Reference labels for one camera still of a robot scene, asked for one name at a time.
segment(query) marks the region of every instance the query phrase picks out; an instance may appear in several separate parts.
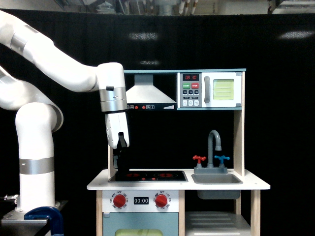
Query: ceiling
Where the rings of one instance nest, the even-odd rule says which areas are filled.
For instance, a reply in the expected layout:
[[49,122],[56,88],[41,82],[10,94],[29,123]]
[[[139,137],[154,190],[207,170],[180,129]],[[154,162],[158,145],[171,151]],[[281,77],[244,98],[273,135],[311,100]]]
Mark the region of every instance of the ceiling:
[[0,8],[130,15],[315,13],[300,0],[0,0]]

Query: blue clamp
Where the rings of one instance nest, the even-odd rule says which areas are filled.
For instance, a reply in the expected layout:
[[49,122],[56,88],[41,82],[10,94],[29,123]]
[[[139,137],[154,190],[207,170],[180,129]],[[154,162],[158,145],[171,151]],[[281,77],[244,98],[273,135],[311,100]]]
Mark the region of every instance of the blue clamp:
[[24,215],[25,220],[49,219],[51,236],[64,236],[63,216],[52,206],[42,206],[30,210]]
[[226,160],[230,159],[228,156],[215,156],[215,158],[218,158],[221,164],[223,164],[224,159]]

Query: green button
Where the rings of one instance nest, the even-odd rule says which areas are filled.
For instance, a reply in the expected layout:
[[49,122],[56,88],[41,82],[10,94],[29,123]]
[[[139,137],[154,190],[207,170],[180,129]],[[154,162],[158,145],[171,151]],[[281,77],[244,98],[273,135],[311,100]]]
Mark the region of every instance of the green button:
[[190,83],[183,83],[183,89],[190,89]]

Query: faucet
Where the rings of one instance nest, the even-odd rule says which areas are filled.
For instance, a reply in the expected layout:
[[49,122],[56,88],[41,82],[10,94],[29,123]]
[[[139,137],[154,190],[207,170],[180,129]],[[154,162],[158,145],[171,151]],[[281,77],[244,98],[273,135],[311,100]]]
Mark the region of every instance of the faucet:
[[219,167],[214,167],[213,166],[213,137],[216,138],[216,151],[221,151],[221,138],[219,133],[216,130],[212,130],[209,133],[208,136],[208,165],[207,167],[202,167],[201,166],[201,161],[204,161],[206,157],[201,157],[195,155],[193,160],[198,160],[197,166],[193,169],[193,172],[195,174],[227,174],[227,167],[224,166],[223,161],[229,160],[229,157],[226,156],[215,156],[215,158],[218,158],[220,160],[220,165]]
[[221,138],[216,130],[212,130],[208,136],[208,165],[207,168],[213,168],[213,137],[216,138],[216,151],[221,151]]

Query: oven timer display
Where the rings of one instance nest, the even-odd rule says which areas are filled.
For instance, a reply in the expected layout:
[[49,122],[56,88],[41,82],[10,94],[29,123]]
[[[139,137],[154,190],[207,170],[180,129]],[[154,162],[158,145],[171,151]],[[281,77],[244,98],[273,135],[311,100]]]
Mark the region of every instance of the oven timer display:
[[148,205],[149,198],[148,197],[134,197],[133,204],[134,205]]
[[198,74],[183,74],[183,81],[199,81]]

